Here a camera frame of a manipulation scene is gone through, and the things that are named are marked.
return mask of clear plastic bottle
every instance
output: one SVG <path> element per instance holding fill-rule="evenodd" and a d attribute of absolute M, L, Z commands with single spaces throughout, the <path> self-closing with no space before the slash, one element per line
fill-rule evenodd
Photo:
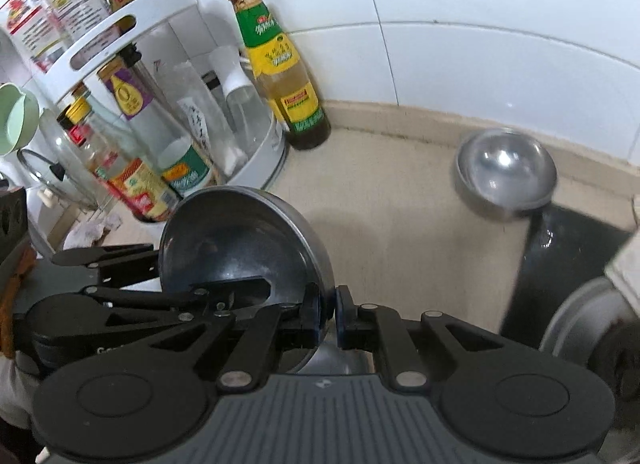
<path fill-rule="evenodd" d="M 251 157 L 269 133 L 273 112 L 244 73 L 236 47 L 217 47 L 209 59 L 222 84 L 240 147 Z"/>
<path fill-rule="evenodd" d="M 222 85 L 220 84 L 220 80 L 218 79 L 216 73 L 213 72 L 213 70 L 207 72 L 202 77 L 202 82 L 207 86 L 207 89 L 209 89 L 209 92 L 211 92 L 211 95 L 216 100 L 216 103 L 220 107 L 220 110 L 222 110 L 222 113 L 225 115 L 226 122 L 229 124 L 231 131 L 237 132 L 238 130 L 236 129 L 236 124 L 231 117 L 231 111 L 229 111 L 229 107 L 226 106 L 225 94 L 222 91 Z"/>
<path fill-rule="evenodd" d="M 137 136 L 154 152 L 162 177 L 181 196 L 215 186 L 220 174 L 193 136 L 154 98 L 152 91 L 116 56 L 98 70 Z"/>
<path fill-rule="evenodd" d="M 172 104 L 174 115 L 181 117 L 180 122 L 224 175 L 233 177 L 246 164 L 248 156 L 191 62 L 162 64 L 156 71 L 156 79 Z"/>
<path fill-rule="evenodd" d="M 98 132 L 100 118 L 84 98 L 78 98 L 58 118 L 78 147 L 84 166 L 113 188 L 136 215 L 146 220 L 166 220 L 179 197 L 139 157 L 127 155 L 116 138 Z"/>

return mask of yellow bottle cap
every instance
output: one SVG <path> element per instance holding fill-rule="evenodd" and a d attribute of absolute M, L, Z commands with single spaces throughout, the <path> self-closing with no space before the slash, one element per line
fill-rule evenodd
<path fill-rule="evenodd" d="M 76 124 L 91 111 L 91 105 L 86 102 L 85 98 L 76 99 L 73 104 L 66 110 L 66 116 L 73 124 Z"/>

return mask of tile grout line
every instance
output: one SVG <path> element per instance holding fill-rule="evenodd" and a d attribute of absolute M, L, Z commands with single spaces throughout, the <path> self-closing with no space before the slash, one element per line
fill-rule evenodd
<path fill-rule="evenodd" d="M 378 19 L 378 27 L 380 28 L 380 34 L 382 35 L 382 43 L 385 46 L 385 53 L 386 53 L 386 61 L 389 64 L 389 73 L 391 74 L 391 83 L 394 86 L 394 95 L 396 96 L 396 105 L 399 105 L 399 100 L 398 100 L 398 89 L 396 88 L 396 80 L 394 78 L 394 70 L 393 67 L 391 66 L 391 58 L 389 57 L 389 49 L 386 46 L 386 38 L 385 38 L 385 31 L 382 29 L 382 22 L 380 22 L 380 13 L 378 12 L 378 6 L 376 5 L 376 0 L 371 0 L 373 2 L 373 8 L 376 11 L 376 18 Z"/>
<path fill-rule="evenodd" d="M 303 34 L 304 32 L 315 32 L 317 30 L 333 30 L 333 29 L 344 29 L 344 28 L 359 28 L 359 27 L 370 27 L 370 26 L 379 26 L 379 22 L 361 22 L 359 24 L 336 24 L 336 25 L 320 25 L 319 27 L 310 27 L 308 29 L 300 29 L 300 30 L 286 30 L 285 32 L 290 36 L 292 34 Z"/>
<path fill-rule="evenodd" d="M 640 139 L 640 125 L 636 130 L 636 134 L 634 136 L 634 140 L 631 142 L 631 148 L 629 148 L 629 153 L 626 154 L 626 161 L 631 164 L 631 156 L 633 155 L 636 146 L 638 145 L 638 139 Z"/>
<path fill-rule="evenodd" d="M 204 24 L 205 28 L 207 29 L 207 32 L 209 33 L 211 39 L 213 40 L 213 43 L 215 45 L 214 48 L 217 48 L 218 47 L 218 42 L 216 41 L 216 38 L 213 36 L 213 33 L 212 33 L 211 29 L 209 28 L 209 25 L 207 25 L 207 22 L 205 22 L 204 18 L 202 17 L 202 13 L 200 12 L 200 1 L 199 0 L 198 0 L 198 4 L 196 5 L 196 10 L 198 11 L 198 15 L 199 15 L 200 19 L 202 20 L 202 23 Z M 184 53 L 185 53 L 186 57 L 189 60 L 191 60 L 191 56 L 189 56 L 189 54 L 187 54 L 187 50 L 185 49 L 184 45 L 180 41 L 180 38 L 178 38 L 178 35 L 175 33 L 174 28 L 171 26 L 171 24 L 169 24 L 169 26 L 171 27 L 171 30 L 174 32 L 176 39 L 180 43 L 180 46 L 184 50 Z M 202 56 L 203 54 L 208 54 L 208 52 L 204 52 L 202 54 L 196 54 L 196 56 Z"/>
<path fill-rule="evenodd" d="M 481 29 L 481 30 L 494 30 L 496 32 L 510 32 L 512 34 L 520 34 L 522 36 L 528 36 L 530 38 L 538 38 L 539 40 L 554 41 L 557 43 L 561 43 L 563 45 L 575 47 L 578 49 L 583 49 L 588 52 L 597 54 L 598 56 L 604 56 L 605 58 L 612 59 L 613 61 L 618 61 L 620 63 L 623 63 L 635 70 L 640 70 L 640 65 L 636 65 L 635 63 L 629 60 L 626 60 L 619 56 L 614 56 L 613 54 L 609 54 L 608 52 L 604 52 L 596 48 L 590 47 L 588 45 L 583 45 L 581 43 L 575 43 L 575 41 L 564 40 L 563 38 L 558 38 L 556 36 L 550 36 L 548 34 L 540 34 L 538 32 L 531 32 L 528 30 L 521 30 L 521 29 L 509 28 L 509 27 L 500 27 L 498 25 L 468 24 L 465 22 L 441 22 L 440 20 L 402 20 L 397 22 L 385 22 L 385 24 L 387 25 L 429 25 L 433 27 L 437 27 L 437 26 L 460 27 L 460 28 L 474 28 L 474 29 Z"/>

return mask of kitchen countertop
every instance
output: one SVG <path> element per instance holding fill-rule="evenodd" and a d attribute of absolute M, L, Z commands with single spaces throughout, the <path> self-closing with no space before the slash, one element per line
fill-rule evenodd
<path fill-rule="evenodd" d="M 529 221 L 476 216 L 452 185 L 455 150 L 411 139 L 332 131 L 311 152 L 291 150 L 269 191 L 318 232 L 337 284 L 356 303 L 391 306 L 418 319 L 428 309 L 498 332 L 511 299 Z M 635 226 L 629 199 L 560 178 L 554 201 L 617 227 Z M 105 244 L 153 242 L 118 205 L 123 225 Z"/>

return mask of white bottle cap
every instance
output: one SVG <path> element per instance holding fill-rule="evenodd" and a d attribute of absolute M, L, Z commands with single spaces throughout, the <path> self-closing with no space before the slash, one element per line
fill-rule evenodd
<path fill-rule="evenodd" d="M 209 60 L 220 80 L 225 98 L 237 88 L 254 86 L 242 70 L 240 53 L 236 46 L 223 45 L 214 49 L 209 54 Z"/>

